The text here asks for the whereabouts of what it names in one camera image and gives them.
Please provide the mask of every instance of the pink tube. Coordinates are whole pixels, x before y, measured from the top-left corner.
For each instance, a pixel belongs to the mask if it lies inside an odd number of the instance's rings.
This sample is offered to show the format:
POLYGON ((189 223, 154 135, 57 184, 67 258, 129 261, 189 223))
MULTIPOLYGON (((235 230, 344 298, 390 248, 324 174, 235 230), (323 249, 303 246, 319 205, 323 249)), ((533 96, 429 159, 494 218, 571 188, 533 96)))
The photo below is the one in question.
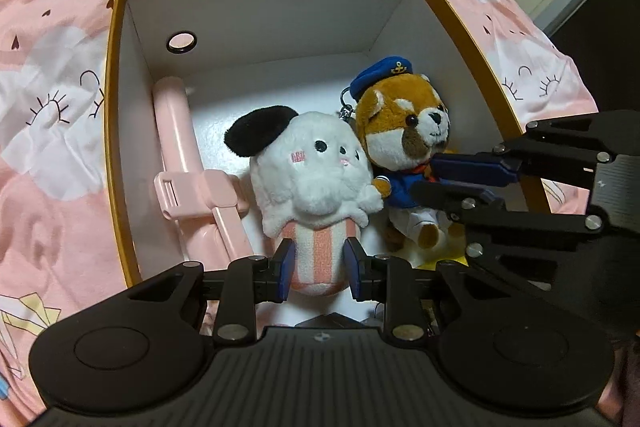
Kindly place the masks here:
MULTIPOLYGON (((203 172, 182 80, 176 76, 158 80, 153 96, 164 170, 203 172)), ((179 227, 190 259, 203 263, 205 270, 226 268, 230 259, 213 215, 181 220, 179 227)))

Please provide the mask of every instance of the pink bedsheet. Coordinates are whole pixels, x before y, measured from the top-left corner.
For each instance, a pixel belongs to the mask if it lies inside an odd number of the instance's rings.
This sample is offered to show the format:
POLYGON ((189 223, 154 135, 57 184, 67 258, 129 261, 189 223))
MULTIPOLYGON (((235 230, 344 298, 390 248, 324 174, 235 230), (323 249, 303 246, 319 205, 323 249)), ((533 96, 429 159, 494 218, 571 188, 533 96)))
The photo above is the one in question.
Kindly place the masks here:
MULTIPOLYGON (((513 0, 449 0, 521 123, 593 112, 573 61, 513 0)), ((105 187, 102 100, 113 0, 0 0, 0 425, 42 410, 28 350, 124 288, 105 187)), ((547 184, 555 211, 577 189, 547 184)))

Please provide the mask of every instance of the cardboard box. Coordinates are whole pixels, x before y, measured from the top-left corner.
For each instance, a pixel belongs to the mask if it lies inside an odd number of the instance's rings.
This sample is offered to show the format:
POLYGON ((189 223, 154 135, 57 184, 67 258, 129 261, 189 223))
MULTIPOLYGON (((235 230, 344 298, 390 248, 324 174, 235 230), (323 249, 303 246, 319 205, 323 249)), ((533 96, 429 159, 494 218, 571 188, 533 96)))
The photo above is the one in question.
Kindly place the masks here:
MULTIPOLYGON (((238 174, 250 192, 248 161, 223 144, 233 121, 276 104, 337 112, 341 90, 387 55, 408 58, 415 72, 430 77, 449 107, 455 150, 490 150, 521 133, 500 82, 446 0, 114 0, 105 140, 127 283, 184 259, 153 186, 162 170, 151 96, 156 80, 183 79, 205 168, 238 174), (185 30, 196 36, 195 47, 170 52, 168 39, 185 30)), ((524 209, 525 200, 529 208, 544 209, 540 181, 510 190, 511 208, 524 209)), ((370 255, 384 251, 384 219, 376 216, 364 230, 370 255)), ((262 253, 259 211, 252 208, 243 224, 254 251, 262 253)))

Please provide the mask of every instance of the plush toy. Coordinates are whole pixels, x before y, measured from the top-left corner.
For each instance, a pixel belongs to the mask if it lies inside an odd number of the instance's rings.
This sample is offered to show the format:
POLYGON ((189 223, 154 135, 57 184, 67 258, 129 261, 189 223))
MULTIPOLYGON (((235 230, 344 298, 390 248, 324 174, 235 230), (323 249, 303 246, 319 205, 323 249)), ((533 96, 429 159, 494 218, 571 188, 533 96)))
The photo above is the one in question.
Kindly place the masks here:
MULTIPOLYGON (((389 220, 421 248, 444 234, 436 210, 416 203, 409 187, 431 179, 429 160, 449 140, 449 115, 425 75, 414 74, 402 57, 387 57, 360 73, 350 85, 356 106, 356 133, 374 166, 373 184, 385 198, 389 220)), ((402 235, 388 234, 401 247, 402 235)))
POLYGON ((250 157, 249 172, 274 248, 296 243, 291 287, 330 295, 346 287, 342 244, 359 237, 368 214, 382 209, 367 156, 351 127, 320 112, 281 105, 254 110, 226 132, 225 144, 250 157))

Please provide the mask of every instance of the pink selfie stick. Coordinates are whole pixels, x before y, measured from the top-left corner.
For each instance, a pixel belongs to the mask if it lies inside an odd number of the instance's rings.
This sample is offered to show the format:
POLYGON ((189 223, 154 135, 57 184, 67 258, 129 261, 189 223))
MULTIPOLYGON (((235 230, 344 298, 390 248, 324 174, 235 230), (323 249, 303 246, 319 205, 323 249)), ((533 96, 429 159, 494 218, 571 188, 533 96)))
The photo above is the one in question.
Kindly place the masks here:
POLYGON ((159 80, 153 95, 164 160, 164 171, 154 180, 162 214, 178 222, 190 259, 201 261, 205 270, 225 269, 253 254, 239 216, 249 208, 239 179, 204 169, 180 78, 159 80))

